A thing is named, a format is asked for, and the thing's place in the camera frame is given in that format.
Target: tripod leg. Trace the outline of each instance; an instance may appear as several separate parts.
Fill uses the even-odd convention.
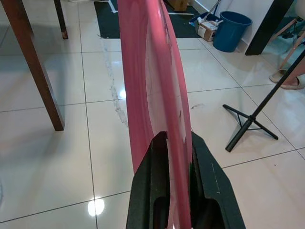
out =
[[[228,106],[227,104],[224,104],[223,107],[224,107],[225,109],[227,109],[227,110],[233,111],[234,113],[237,113],[237,114],[241,115],[242,117],[245,117],[245,118],[248,118],[248,117],[249,117],[249,116],[246,115],[245,113],[240,112],[240,111],[238,111],[238,110],[236,110],[236,109],[234,109],[234,108]]]
[[[229,152],[232,151],[234,146],[237,144],[239,139],[241,139],[241,137],[244,135],[244,133],[248,130],[248,128],[251,126],[251,124],[252,124],[252,121],[250,121],[250,120],[247,120],[243,124],[242,128],[240,128],[240,130],[235,134],[235,136],[232,138],[232,140],[229,142],[229,144],[225,148],[227,151],[229,151]]]
[[[275,140],[278,140],[278,136],[276,136],[274,133],[272,133],[270,130],[268,130],[266,127],[260,124],[258,121],[254,121],[254,123],[258,125],[261,129],[265,130],[268,134],[270,134]]]

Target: white tile floor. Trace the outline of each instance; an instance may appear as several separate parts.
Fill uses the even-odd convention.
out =
[[[54,132],[0,7],[0,229],[123,229],[133,172],[120,40],[99,37],[92,2],[63,1],[67,41],[53,1],[23,2],[66,127]],[[222,104],[251,113],[276,66],[203,39],[178,45],[192,128],[225,168],[247,228],[303,228],[305,90],[279,90],[258,116],[278,141],[252,131],[228,153],[238,123]]]

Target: wooden chair leg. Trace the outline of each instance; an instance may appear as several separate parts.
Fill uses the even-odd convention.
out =
[[[66,28],[65,18],[63,17],[61,0],[54,0],[55,8],[59,20],[59,25],[61,26],[61,34],[63,39],[68,39],[68,32]]]
[[[283,32],[285,32],[294,23],[296,23],[296,19],[293,19],[291,22],[289,22],[287,25],[285,25],[279,32],[277,32],[275,35],[273,35],[270,38],[269,42],[274,41],[279,35],[281,35]]]
[[[30,72],[56,131],[64,130],[64,122],[54,98],[53,90],[43,64],[34,46],[32,28],[22,0],[0,0],[9,18]]]
[[[285,64],[287,63],[287,61],[289,60],[289,58],[291,57],[291,55],[295,52],[295,50],[297,49],[297,47],[302,43],[302,40],[305,38],[305,31],[302,33],[302,35],[296,40],[293,48],[290,50],[289,54],[286,56],[285,60],[283,61],[283,63],[281,64],[279,69],[282,69]]]

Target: wooden table leg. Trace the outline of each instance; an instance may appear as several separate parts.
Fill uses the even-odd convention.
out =
[[[54,98],[53,90],[43,64],[34,46],[32,28],[22,0],[0,0],[9,18],[30,72],[56,131],[64,130],[64,122]]]
[[[63,17],[62,8],[61,8],[61,0],[54,0],[55,8],[59,20],[59,25],[61,26],[61,34],[63,39],[68,39],[68,33],[65,23],[65,18]]]

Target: blue bucket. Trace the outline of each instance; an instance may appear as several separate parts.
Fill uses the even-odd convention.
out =
[[[224,11],[220,13],[220,23],[213,40],[213,46],[223,52],[234,52],[246,28],[252,20],[240,13]]]

